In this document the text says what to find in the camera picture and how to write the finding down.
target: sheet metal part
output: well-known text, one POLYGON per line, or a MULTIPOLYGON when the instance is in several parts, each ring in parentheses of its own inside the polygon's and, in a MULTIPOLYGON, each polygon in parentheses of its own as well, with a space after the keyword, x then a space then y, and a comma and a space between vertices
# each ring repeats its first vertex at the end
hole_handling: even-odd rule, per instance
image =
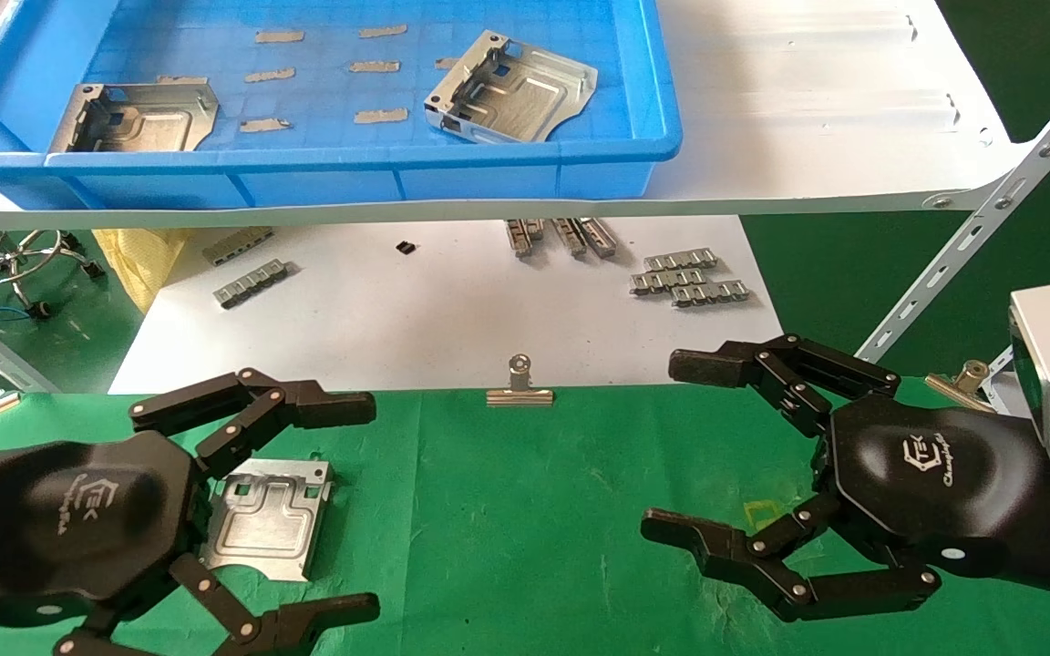
POLYGON ((242 132, 275 132, 278 129, 290 129, 291 122, 284 118, 259 118, 253 121, 242 121, 242 132))
POLYGON ((553 227, 558 229, 558 237, 562 237, 562 242, 570 250, 571 256, 581 257, 586 254, 586 237, 583 237, 583 230, 576 220, 555 218, 553 227))
POLYGON ((391 26, 369 26, 359 30, 359 38, 396 37, 397 34, 407 31, 407 24, 394 24, 391 26))
POLYGON ((550 407, 553 405, 553 390, 534 390, 529 386, 528 355, 523 353, 508 358, 508 389, 488 390, 484 402, 488 407, 550 407))
POLYGON ((255 43, 294 43, 302 41, 306 33, 301 29, 289 29, 282 31, 259 31, 254 35, 255 43))
POLYGON ((395 72, 399 70, 399 61, 382 62, 382 61, 371 61, 371 62, 351 62, 351 66, 348 66, 352 72, 395 72))
POLYGON ((286 80, 289 78, 294 78, 294 66, 285 67, 285 69, 278 70, 267 70, 261 72, 251 72, 246 76, 247 83, 254 82, 267 82, 268 80, 286 80))
POLYGON ((545 219, 526 218, 525 232, 528 233, 529 239, 533 239, 534 241, 541 241, 543 238, 545 238, 545 219))
POLYGON ((672 287, 671 304, 675 308, 740 302, 748 299, 748 288, 739 279, 705 282, 702 285, 672 287))
POLYGON ((239 254, 249 251, 259 242, 266 241, 274 236, 274 229, 268 227, 243 228, 232 233, 229 237, 220 239, 212 246, 206 246, 201 250, 202 256, 212 266, 222 266, 226 261, 236 258, 239 254))
POLYGON ((597 69, 484 30, 428 93, 428 124, 478 144, 545 142, 579 115, 597 69))
POLYGON ((265 266, 260 266, 258 269, 254 269, 250 273, 243 275, 242 278, 230 282, 229 285, 222 287, 220 290, 213 292, 213 298, 217 299, 217 303, 222 308, 229 310, 229 308, 246 302, 250 296, 258 294, 262 290, 266 290, 267 287, 273 285, 274 282, 286 279, 291 275, 292 269, 293 266, 291 262, 282 264, 282 261, 272 259, 266 262, 265 266))
POLYGON ((720 264, 720 258, 712 253, 712 249, 695 249, 668 253, 666 256, 654 256, 643 259, 647 271, 674 271, 676 269, 712 269, 720 264))
POLYGON ((681 269, 679 271, 647 271, 630 277, 630 294, 646 296, 663 294, 672 287, 705 285, 708 277, 697 269, 681 269))
POLYGON ((618 241, 610 235, 609 230, 602 224, 602 220, 596 217, 587 217, 578 219, 579 227, 583 229, 583 237, 586 238, 586 245, 594 251, 600 258, 612 258, 613 253, 618 250, 618 241))
POLYGON ((319 460, 250 459, 212 495, 209 541, 200 560, 210 570, 254 568, 272 581, 306 581, 334 473, 319 460))
POLYGON ((77 84, 47 153, 192 150, 216 118, 208 83, 77 84))
POLYGON ((508 234, 508 245, 512 246, 517 257, 527 257, 533 253, 533 240, 529 237, 528 226, 520 218, 505 221, 505 233, 508 234))
POLYGON ((407 107, 395 109, 369 109, 369 111, 355 112, 355 123, 399 123, 407 121, 407 107))

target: white shelf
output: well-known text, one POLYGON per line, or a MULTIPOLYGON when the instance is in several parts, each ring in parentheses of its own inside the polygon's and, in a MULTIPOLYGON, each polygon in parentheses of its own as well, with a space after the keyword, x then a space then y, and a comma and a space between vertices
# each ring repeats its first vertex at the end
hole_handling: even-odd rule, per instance
POLYGON ((685 141, 642 199, 0 211, 0 228, 909 211, 1022 158, 933 0, 663 0, 659 17, 685 141))
MULTIPOLYGON (((278 379, 313 378, 330 390, 497 387, 508 358, 533 360, 536 386, 670 383, 675 348, 717 348, 780 334, 763 278, 735 216, 606 219, 620 251, 575 260, 556 233, 517 260, 499 221, 310 225, 229 264, 192 237, 156 295, 111 394, 159 394, 255 366, 278 379), (399 241, 419 246, 404 256, 399 241), (670 296, 628 293, 642 258, 711 246, 711 279, 742 279, 740 303, 671 308, 670 296), (213 291, 273 258, 300 272, 225 311, 213 291)), ((59 321, 59 316, 51 321, 59 321)))

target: yellow bag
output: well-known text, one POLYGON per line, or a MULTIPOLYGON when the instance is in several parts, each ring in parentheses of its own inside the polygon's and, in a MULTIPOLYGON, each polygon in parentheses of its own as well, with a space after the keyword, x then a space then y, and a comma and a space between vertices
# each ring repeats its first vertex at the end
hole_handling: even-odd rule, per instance
POLYGON ((107 263, 143 313, 153 304, 191 233, 187 228, 92 230, 107 263))

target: caster wheel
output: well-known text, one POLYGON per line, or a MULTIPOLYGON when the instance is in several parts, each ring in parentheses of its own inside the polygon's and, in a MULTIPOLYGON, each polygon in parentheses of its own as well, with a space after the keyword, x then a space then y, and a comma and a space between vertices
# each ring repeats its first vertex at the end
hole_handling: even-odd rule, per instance
POLYGON ((91 279, 103 278, 107 275, 104 267, 94 261, 88 261, 87 264, 80 266, 80 269, 83 270, 83 273, 87 274, 87 278, 91 279))
POLYGON ((39 301, 38 303, 30 303, 29 306, 24 308, 26 314, 32 316, 35 320, 46 320, 51 317, 51 306, 47 304, 46 301, 39 301))
POLYGON ((84 246, 80 242, 80 238, 72 235, 70 232, 61 232, 61 242, 63 248, 69 251, 75 251, 77 253, 83 253, 84 246))

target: metal bracket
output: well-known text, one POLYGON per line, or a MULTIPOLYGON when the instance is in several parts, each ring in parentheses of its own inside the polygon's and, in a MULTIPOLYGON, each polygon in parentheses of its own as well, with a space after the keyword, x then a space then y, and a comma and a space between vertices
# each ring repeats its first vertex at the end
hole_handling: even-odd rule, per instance
POLYGON ((210 570, 246 565, 272 581, 308 580, 310 544, 333 481, 329 462, 247 460, 212 495, 201 562, 210 570))
POLYGON ((77 84, 46 152, 192 150, 216 119, 208 83, 77 84))
POLYGON ((534 390, 529 386, 528 355, 517 354, 508 360, 508 389, 485 392, 488 407, 549 407, 553 390, 534 390))
POLYGON ((1034 139, 1024 162, 963 221, 855 355, 866 362, 878 362, 1049 171, 1050 121, 1034 139))
POLYGON ((545 142, 583 112, 597 69, 484 30, 424 101, 434 128, 478 144, 545 142))

